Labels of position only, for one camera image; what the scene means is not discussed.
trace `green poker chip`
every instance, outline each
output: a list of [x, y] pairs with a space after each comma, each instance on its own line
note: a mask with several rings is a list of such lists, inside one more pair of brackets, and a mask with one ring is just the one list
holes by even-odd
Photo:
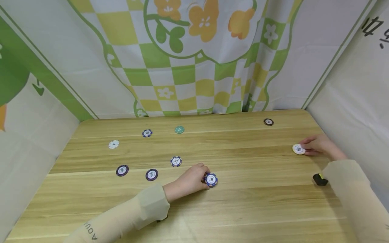
[[185, 131], [185, 128], [183, 126], [178, 126], [174, 129], [175, 133], [181, 134]]

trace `wrist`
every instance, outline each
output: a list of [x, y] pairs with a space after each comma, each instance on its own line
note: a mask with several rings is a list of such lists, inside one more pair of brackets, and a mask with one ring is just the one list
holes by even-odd
[[176, 181], [164, 185], [163, 190], [165, 192], [166, 199], [169, 203], [183, 197], [180, 190], [180, 186], [177, 184]]
[[325, 154], [327, 155], [327, 157], [330, 158], [331, 161], [348, 159], [347, 156], [343, 153], [343, 151], [341, 151], [340, 148], [335, 145]]

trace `black clip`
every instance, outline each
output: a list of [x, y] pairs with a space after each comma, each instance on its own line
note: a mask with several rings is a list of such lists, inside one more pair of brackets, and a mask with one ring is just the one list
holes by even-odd
[[321, 174], [314, 174], [313, 176], [316, 185], [327, 185], [328, 180], [324, 179]]
[[164, 220], [167, 219], [168, 217], [169, 217], [169, 215], [166, 216], [166, 218], [164, 218], [163, 220], [157, 220], [157, 223], [159, 223], [159, 222], [161, 222], [161, 221], [164, 221]]

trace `beige sweatshirt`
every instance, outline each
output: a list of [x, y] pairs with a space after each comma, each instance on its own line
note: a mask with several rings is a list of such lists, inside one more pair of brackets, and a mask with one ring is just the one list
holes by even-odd
[[111, 243], [134, 229], [163, 220], [170, 204], [160, 184], [84, 223], [64, 243]]
[[[354, 160], [334, 161], [323, 176], [339, 197], [360, 243], [389, 242], [389, 214]], [[161, 185], [84, 223], [64, 243], [112, 243], [124, 234], [167, 217], [170, 204]]]
[[360, 243], [389, 242], [389, 214], [356, 161], [333, 161], [323, 170]]

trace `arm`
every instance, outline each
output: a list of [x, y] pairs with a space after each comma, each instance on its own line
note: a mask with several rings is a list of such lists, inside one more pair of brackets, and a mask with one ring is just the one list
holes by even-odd
[[189, 168], [177, 180], [153, 185], [134, 198], [89, 220], [69, 235], [64, 243], [111, 243], [123, 235], [167, 217], [170, 203], [199, 190], [209, 189], [202, 183], [208, 167], [203, 163]]
[[389, 214], [356, 161], [347, 159], [324, 134], [308, 137], [300, 144], [306, 149], [305, 155], [322, 153], [332, 160], [323, 170], [323, 176], [342, 203], [359, 242], [389, 242]]

